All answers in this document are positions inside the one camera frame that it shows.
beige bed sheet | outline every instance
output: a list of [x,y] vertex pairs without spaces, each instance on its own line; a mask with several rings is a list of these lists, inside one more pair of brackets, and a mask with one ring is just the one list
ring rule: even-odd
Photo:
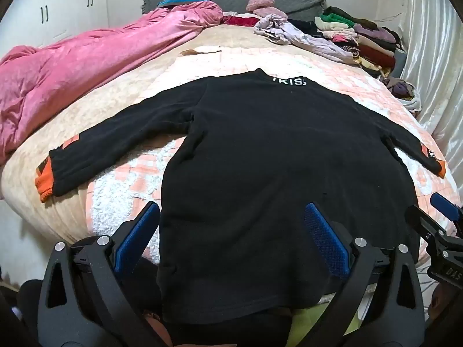
[[[39,200],[34,185],[35,169],[65,140],[90,128],[135,103],[151,83],[166,70],[180,52],[198,46],[221,45],[241,48],[274,48],[318,61],[331,62],[294,46],[279,46],[253,34],[252,27],[219,25],[205,29],[199,36],[168,53],[134,69],[88,93],[29,137],[6,162],[0,189],[10,207],[46,237],[74,242],[89,235],[85,201],[87,184],[64,195]],[[364,74],[360,68],[353,68]]]

white wardrobe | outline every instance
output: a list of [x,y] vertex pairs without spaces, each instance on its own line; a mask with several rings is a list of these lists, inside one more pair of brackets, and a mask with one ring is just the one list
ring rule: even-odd
[[0,21],[0,57],[17,45],[43,47],[102,27],[106,0],[14,0]]

purple clothing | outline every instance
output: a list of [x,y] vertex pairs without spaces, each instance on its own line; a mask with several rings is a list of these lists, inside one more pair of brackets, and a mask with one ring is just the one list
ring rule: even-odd
[[362,25],[356,23],[354,25],[354,30],[356,33],[368,35],[371,38],[376,38],[380,40],[387,41],[388,43],[395,43],[394,36],[388,32],[387,30],[383,29],[382,27],[378,27],[378,30],[371,31],[368,29],[364,29]]
[[405,82],[399,82],[395,84],[392,88],[391,93],[392,95],[398,98],[412,97],[408,94],[407,85],[405,84]]

lavender shirt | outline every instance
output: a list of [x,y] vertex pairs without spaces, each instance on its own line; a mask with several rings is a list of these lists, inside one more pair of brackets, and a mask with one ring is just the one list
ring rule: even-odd
[[395,43],[394,36],[382,27],[378,27],[378,30],[371,31],[368,29],[364,29],[361,24],[356,23],[354,25],[354,30],[356,33],[368,35],[370,38],[381,39],[387,41],[388,43]]

pink comforter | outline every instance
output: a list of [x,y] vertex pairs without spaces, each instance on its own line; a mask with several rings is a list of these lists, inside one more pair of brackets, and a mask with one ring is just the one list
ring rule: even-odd
[[14,47],[0,60],[0,165],[76,99],[218,25],[222,16],[217,4],[200,1],[156,9],[128,26],[88,31],[44,48]]

